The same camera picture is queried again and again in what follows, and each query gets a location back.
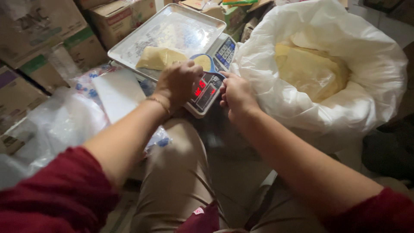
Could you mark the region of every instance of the digital scale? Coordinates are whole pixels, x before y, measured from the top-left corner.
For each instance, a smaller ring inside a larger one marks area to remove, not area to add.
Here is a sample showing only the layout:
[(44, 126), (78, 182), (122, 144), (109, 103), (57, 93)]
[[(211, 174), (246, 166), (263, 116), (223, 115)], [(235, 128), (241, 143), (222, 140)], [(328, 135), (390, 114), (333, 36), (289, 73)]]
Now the digital scale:
[[(157, 82), (161, 71), (135, 68), (146, 46), (182, 50), (187, 57), (198, 53), (209, 54), (216, 71), (229, 70), (236, 47), (235, 41), (223, 33), (226, 23), (178, 4), (168, 4), (138, 29), (115, 45), (108, 56), (137, 74)], [(197, 83), (194, 97), (184, 107), (200, 119), (219, 96), (221, 80), (204, 74)]]

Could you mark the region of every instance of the blue scoop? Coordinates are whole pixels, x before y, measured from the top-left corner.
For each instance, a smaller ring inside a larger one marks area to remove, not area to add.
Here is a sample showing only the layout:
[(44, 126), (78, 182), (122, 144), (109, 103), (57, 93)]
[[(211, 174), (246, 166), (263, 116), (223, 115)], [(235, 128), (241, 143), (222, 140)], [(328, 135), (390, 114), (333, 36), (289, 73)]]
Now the blue scoop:
[(204, 73), (217, 76), (221, 81), (223, 81), (226, 77), (216, 71), (216, 68), (214, 66), (213, 58), (210, 55), (205, 54), (205, 53), (200, 53), (200, 54), (195, 54), (195, 55), (191, 56), (190, 59), (194, 60), (196, 57), (199, 57), (201, 55), (206, 55), (207, 57), (210, 58), (210, 70), (209, 71), (204, 71)]

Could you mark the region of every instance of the large white sack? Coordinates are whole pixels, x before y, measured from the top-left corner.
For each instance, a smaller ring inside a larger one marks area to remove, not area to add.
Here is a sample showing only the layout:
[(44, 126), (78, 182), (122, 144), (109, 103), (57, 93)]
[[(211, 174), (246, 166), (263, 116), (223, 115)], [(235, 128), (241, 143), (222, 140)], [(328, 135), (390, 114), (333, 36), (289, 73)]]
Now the large white sack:
[[(274, 46), (287, 37), (300, 47), (343, 59), (347, 87), (321, 103), (278, 78)], [(230, 71), (251, 82), (262, 110), (325, 153), (396, 114), (405, 91), (407, 59), (398, 44), (336, 0), (309, 0), (269, 11), (238, 44)]]

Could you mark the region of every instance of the forearm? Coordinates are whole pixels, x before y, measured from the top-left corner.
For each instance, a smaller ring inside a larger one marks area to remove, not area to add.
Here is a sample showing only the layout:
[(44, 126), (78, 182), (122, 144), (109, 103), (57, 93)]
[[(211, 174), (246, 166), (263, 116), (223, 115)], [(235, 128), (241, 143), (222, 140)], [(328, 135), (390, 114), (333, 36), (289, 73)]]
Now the forearm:
[(321, 218), (375, 196), (382, 186), (318, 151), (262, 111), (240, 127), (292, 192)]
[(84, 143), (107, 178), (122, 186), (166, 111), (156, 101), (143, 101), (127, 116)]

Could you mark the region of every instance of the left hand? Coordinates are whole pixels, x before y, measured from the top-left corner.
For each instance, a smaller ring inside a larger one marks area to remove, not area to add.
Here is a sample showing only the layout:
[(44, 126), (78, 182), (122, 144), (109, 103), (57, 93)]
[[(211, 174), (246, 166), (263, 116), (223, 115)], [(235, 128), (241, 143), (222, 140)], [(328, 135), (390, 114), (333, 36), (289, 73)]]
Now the left hand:
[(152, 96), (174, 112), (193, 97), (194, 82), (202, 75), (203, 67), (193, 60), (175, 63), (162, 71)]

